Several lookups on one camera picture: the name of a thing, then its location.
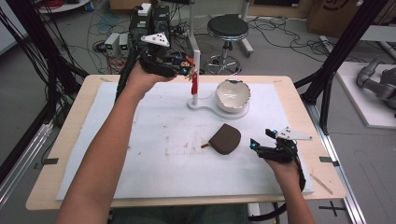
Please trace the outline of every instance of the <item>human hand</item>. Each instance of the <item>human hand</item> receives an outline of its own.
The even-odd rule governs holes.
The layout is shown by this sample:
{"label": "human hand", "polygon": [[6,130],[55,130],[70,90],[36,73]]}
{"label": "human hand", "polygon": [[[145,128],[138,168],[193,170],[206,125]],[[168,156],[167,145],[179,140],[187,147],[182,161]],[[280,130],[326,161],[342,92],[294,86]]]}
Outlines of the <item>human hand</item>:
{"label": "human hand", "polygon": [[276,181],[279,183],[281,188],[295,186],[299,188],[300,175],[294,161],[289,163],[279,163],[277,161],[269,160],[265,161],[273,169]]}
{"label": "human hand", "polygon": [[140,96],[140,99],[142,99],[145,96],[145,93],[151,90],[155,83],[170,81],[172,79],[173,77],[162,77],[155,74],[149,74],[143,70],[140,63],[136,63],[128,77],[128,82],[124,91],[133,91]]}

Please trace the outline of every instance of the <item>gray floor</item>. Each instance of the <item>gray floor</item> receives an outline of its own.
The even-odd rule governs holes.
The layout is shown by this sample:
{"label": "gray floor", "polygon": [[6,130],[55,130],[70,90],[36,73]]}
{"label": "gray floor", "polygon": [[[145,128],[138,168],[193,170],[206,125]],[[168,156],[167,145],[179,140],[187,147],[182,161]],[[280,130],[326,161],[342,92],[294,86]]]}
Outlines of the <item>gray floor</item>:
{"label": "gray floor", "polygon": [[[98,34],[98,31],[107,31],[106,27],[100,28],[96,25],[97,23],[115,24],[127,21],[128,15],[112,14],[104,4],[92,13],[73,10],[60,13],[57,17],[66,42],[70,46],[76,46],[71,47],[75,59],[90,74],[106,73],[103,70],[98,72],[98,68],[106,66],[105,58],[99,56],[102,60],[102,65],[100,65],[98,57],[91,54],[91,59],[88,51],[82,48],[92,49],[95,41],[106,39],[106,35],[94,35]],[[196,27],[205,24],[207,20],[209,17],[197,19]],[[128,22],[122,22],[114,27],[113,31],[121,32],[127,26]],[[304,21],[287,21],[286,28],[300,36],[298,42],[301,44],[305,44],[308,40],[318,40],[318,35],[306,32]],[[205,34],[205,26],[196,33]],[[285,35],[280,30],[265,31],[264,34],[273,44],[281,46],[288,46],[292,40],[292,36]],[[198,35],[196,38],[203,53],[202,62],[206,61],[210,55],[220,52],[221,41],[207,35]],[[258,31],[250,30],[247,39],[255,50],[249,58],[238,44],[234,44],[234,50],[231,53],[243,65],[241,75],[289,76],[293,81],[297,81],[317,71],[322,64],[292,49],[270,45]],[[354,48],[351,55],[366,62],[370,62],[379,55],[385,63],[395,63],[381,49],[371,45],[361,42]],[[320,61],[326,59],[325,56],[316,55],[308,48],[298,50]],[[45,103],[44,84],[18,47],[9,50],[0,58],[0,92],[0,144],[2,148],[0,162],[3,162]],[[50,145],[57,132],[58,130],[54,130],[51,139],[43,146],[32,167],[0,210],[0,223],[53,222],[56,211],[32,212],[26,210],[24,205],[39,175],[39,170],[34,169],[33,166],[39,162],[42,153]],[[393,165],[396,159],[396,131],[366,128],[337,78],[333,82],[329,132],[367,223],[396,223],[396,191],[393,188],[396,185],[396,175],[393,174],[396,171]],[[329,201],[309,202],[309,205],[318,223],[349,222],[343,210],[337,210],[334,213],[333,210],[319,208],[320,206],[330,207]],[[333,201],[333,205],[344,207],[341,201]],[[271,206],[271,204],[261,204],[261,210],[265,212],[267,207],[271,210]]]}

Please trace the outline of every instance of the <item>forearm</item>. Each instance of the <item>forearm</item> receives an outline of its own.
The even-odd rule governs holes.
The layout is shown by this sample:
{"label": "forearm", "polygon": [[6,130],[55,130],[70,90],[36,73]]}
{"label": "forearm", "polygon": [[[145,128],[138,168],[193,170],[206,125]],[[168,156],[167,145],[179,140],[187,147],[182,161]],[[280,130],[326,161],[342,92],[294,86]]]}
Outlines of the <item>forearm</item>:
{"label": "forearm", "polygon": [[[125,161],[134,112],[141,97],[133,91],[125,91],[119,97],[84,155],[58,220],[70,222],[73,217],[92,215],[96,220],[106,221]],[[78,211],[85,215],[76,216]]]}
{"label": "forearm", "polygon": [[315,223],[308,204],[301,193],[298,182],[281,184],[281,189],[285,197],[288,209],[288,221],[290,224],[310,224]]}

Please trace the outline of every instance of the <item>ceramic bowl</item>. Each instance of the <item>ceramic bowl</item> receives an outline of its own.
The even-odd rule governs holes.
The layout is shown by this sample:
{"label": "ceramic bowl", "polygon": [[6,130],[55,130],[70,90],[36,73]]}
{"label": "ceramic bowl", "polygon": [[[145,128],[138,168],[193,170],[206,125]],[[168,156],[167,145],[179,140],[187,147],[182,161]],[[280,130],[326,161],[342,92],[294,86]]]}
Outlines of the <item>ceramic bowl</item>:
{"label": "ceramic bowl", "polygon": [[250,100],[250,88],[237,79],[227,79],[216,88],[216,104],[229,113],[241,112]]}

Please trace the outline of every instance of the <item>black stool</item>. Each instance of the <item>black stool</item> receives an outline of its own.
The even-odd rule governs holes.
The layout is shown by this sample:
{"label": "black stool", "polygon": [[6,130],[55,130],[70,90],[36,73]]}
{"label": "black stool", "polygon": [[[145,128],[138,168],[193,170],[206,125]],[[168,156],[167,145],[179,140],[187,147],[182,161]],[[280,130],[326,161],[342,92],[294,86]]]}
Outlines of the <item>black stool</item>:
{"label": "black stool", "polygon": [[248,24],[237,15],[218,16],[209,21],[207,31],[218,39],[225,40],[221,55],[214,55],[206,62],[206,69],[217,75],[237,75],[242,71],[241,64],[228,55],[233,49],[232,41],[248,36]]}

